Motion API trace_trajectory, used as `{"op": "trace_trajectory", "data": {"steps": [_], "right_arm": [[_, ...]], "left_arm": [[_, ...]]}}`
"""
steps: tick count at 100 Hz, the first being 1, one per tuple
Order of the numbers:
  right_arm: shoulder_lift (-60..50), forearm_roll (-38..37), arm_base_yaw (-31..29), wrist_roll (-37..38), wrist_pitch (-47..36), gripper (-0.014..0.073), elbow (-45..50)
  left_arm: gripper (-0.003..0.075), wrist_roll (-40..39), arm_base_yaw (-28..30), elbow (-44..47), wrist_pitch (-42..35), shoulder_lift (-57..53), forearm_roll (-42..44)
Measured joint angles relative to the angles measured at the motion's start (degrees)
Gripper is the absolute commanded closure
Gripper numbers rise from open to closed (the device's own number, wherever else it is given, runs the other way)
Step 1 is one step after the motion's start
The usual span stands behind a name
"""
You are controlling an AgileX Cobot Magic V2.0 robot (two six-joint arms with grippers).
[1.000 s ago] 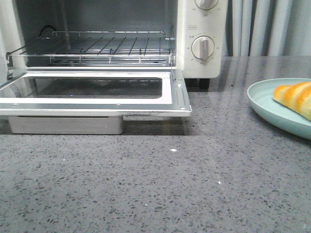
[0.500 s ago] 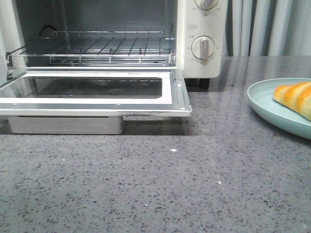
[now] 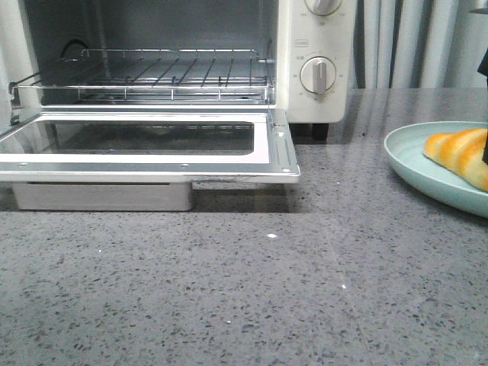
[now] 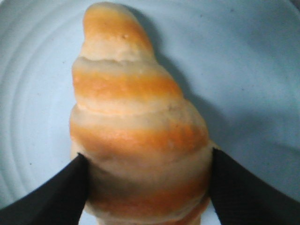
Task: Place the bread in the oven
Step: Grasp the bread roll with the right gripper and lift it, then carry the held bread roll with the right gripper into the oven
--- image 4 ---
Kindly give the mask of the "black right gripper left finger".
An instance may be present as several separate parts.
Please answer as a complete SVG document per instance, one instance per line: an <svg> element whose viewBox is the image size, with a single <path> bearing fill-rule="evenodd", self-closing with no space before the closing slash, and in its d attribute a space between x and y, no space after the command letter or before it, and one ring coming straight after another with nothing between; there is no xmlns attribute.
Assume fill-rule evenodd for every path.
<svg viewBox="0 0 300 225"><path fill-rule="evenodd" d="M45 184L1 209L2 225L77 225L88 196L88 161L78 154Z"/></svg>

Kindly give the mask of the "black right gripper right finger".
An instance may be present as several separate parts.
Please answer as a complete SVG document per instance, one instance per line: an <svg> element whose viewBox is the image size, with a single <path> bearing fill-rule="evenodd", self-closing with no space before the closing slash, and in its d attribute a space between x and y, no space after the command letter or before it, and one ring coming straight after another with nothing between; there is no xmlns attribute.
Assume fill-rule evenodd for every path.
<svg viewBox="0 0 300 225"><path fill-rule="evenodd" d="M209 194L222 225L298 225L300 204L213 149Z"/></svg>

